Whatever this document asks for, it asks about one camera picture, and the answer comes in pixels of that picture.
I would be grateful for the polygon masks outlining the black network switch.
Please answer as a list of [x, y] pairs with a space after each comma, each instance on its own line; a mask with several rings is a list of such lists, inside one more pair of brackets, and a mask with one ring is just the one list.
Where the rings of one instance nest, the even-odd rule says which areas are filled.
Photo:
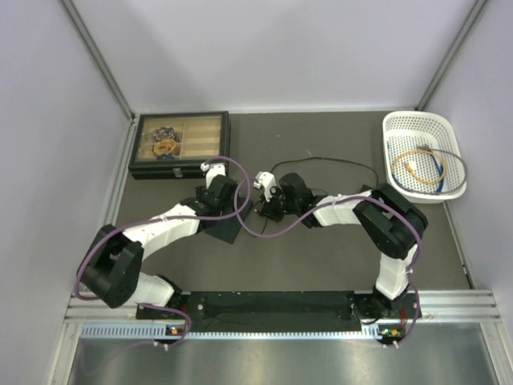
[[[244, 203], [244, 199], [240, 197], [238, 198], [237, 202], [239, 204], [239, 207], [241, 207]], [[240, 218], [243, 221], [245, 221], [248, 215], [252, 212], [252, 207], [253, 202], [252, 200], [249, 200], [247, 205], [240, 212]], [[222, 209], [220, 215], [218, 216], [228, 215], [233, 213], [234, 211], [235, 210], [233, 203], [229, 203], [225, 208]], [[239, 232], [242, 229], [242, 226], [236, 216], [230, 217], [222, 221], [208, 221], [205, 222], [205, 225], [206, 227], [204, 229], [204, 233], [206, 233], [210, 237], [214, 237], [215, 239], [229, 243], [230, 245], [232, 245], [235, 242]]]

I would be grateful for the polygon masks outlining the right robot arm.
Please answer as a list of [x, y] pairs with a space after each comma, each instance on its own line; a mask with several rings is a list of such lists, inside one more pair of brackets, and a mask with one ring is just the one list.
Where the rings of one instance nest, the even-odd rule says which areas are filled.
[[316, 195], [295, 172], [279, 180], [271, 172], [259, 172], [253, 186], [263, 191], [259, 215], [271, 221], [294, 215], [308, 229], [360, 225], [380, 251], [380, 260], [372, 294], [353, 308], [369, 318], [390, 318], [403, 308], [428, 220], [394, 188], [383, 183], [354, 195]]

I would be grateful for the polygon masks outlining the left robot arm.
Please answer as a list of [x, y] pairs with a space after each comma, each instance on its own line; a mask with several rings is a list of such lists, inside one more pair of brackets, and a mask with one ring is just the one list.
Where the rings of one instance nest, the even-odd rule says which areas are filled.
[[112, 309], [149, 304], [163, 317], [175, 317], [182, 306], [179, 289], [166, 278], [143, 273], [143, 260], [227, 216], [236, 187], [233, 179], [215, 176], [207, 187], [196, 188], [195, 196], [144, 223], [126, 229], [105, 225], [77, 271], [79, 284]]

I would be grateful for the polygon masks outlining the black power adapter with cord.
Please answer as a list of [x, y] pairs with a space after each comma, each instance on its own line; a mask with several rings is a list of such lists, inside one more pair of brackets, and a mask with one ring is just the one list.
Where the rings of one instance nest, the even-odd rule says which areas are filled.
[[[286, 165], [286, 164], [298, 164], [298, 163], [301, 163], [301, 162], [307, 162], [307, 161], [316, 161], [316, 160], [319, 160], [319, 161], [329, 161], [329, 162], [337, 162], [337, 163], [340, 163], [340, 164], [351, 164], [351, 165], [354, 165], [354, 166], [358, 166], [358, 167], [361, 167], [361, 168], [365, 168], [366, 170], [368, 171], [371, 171], [373, 176], [374, 176], [374, 179], [375, 179], [375, 182], [374, 182], [374, 186], [378, 185], [379, 184], [379, 175], [378, 173], [376, 172], [376, 170], [368, 165], [365, 165], [365, 164], [362, 164], [362, 163], [358, 163], [358, 162], [355, 162], [355, 161], [352, 161], [352, 160], [344, 160], [344, 159], [339, 159], [339, 158], [333, 158], [333, 157], [325, 157], [325, 156], [307, 156], [305, 158], [301, 158], [301, 159], [295, 159], [295, 160], [283, 160], [281, 162], [278, 162], [276, 164], [274, 164], [272, 167], [271, 167], [271, 173], [274, 173], [274, 171], [282, 166], [282, 165]], [[265, 234], [265, 230], [267, 228], [267, 225], [269, 223], [269, 219], [268, 218], [265, 218], [265, 222], [264, 222], [264, 225], [262, 227], [262, 230], [261, 232], [259, 233], [259, 235], [264, 235]]]

